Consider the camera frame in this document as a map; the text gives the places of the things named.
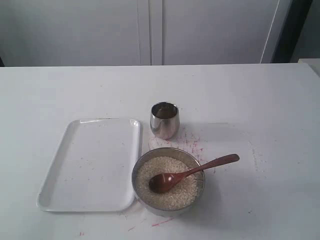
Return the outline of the brown wooden spoon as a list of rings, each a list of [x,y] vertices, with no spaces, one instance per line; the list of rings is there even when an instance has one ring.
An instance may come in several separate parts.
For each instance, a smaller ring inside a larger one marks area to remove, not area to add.
[[[174,188],[179,182],[187,178],[190,175],[204,171],[207,169],[215,168],[222,165],[235,163],[240,160],[238,154],[229,154],[212,161],[209,161],[203,165],[192,168],[185,172],[179,173],[161,173],[153,176],[148,183],[149,189],[157,194],[164,194]]]

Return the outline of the steel cup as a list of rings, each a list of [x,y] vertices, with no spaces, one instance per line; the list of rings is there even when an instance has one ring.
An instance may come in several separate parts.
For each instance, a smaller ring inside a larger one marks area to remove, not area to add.
[[[180,128],[179,108],[170,102],[158,102],[152,106],[150,112],[150,129],[157,138],[168,140]]]

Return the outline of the stainless steel rice bowl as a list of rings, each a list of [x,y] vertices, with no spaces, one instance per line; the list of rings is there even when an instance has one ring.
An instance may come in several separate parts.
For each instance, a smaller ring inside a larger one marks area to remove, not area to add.
[[[177,209],[177,210],[165,210],[162,208],[156,208],[152,205],[147,204],[144,202],[141,198],[141,196],[138,193],[137,186],[136,186],[136,177],[138,175],[138,170],[141,168],[141,166],[149,161],[152,158],[156,157],[171,157],[177,160],[180,160],[181,162],[185,163],[189,170],[196,168],[200,166],[199,162],[189,153],[178,149],[178,148],[173,148],[173,147],[161,147],[161,148],[155,148],[153,150],[148,151],[144,155],[140,157],[140,159],[136,162],[135,166],[133,167],[132,174],[131,174],[131,183],[133,187],[134,194],[138,201],[151,213],[161,216],[161,217],[175,217],[183,212],[186,212],[189,210],[193,205],[196,204],[196,202],[199,200],[201,197],[204,188],[205,188],[205,174],[203,172],[198,172],[195,174],[192,174],[196,177],[196,183],[197,183],[197,196],[195,200],[187,205],[186,207]]]

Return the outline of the uncooked white rice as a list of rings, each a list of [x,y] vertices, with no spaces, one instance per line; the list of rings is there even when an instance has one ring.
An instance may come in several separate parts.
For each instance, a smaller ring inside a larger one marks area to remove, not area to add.
[[[182,161],[169,157],[154,157],[145,162],[137,172],[136,188],[142,200],[148,205],[164,210],[178,210],[190,205],[197,196],[198,187],[195,175],[180,181],[165,193],[155,193],[149,188],[149,180],[161,173],[181,173],[189,170]]]

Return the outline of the white rectangular plastic tray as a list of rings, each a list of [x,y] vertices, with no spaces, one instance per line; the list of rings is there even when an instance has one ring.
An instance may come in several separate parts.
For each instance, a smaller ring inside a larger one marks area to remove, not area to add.
[[[134,201],[132,171],[141,123],[132,118],[72,121],[36,199],[45,212],[121,212]]]

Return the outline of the white cabinet doors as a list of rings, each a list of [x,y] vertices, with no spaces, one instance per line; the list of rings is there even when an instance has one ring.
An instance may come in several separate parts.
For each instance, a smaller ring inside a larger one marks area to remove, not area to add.
[[[288,0],[3,0],[9,67],[270,63]]]

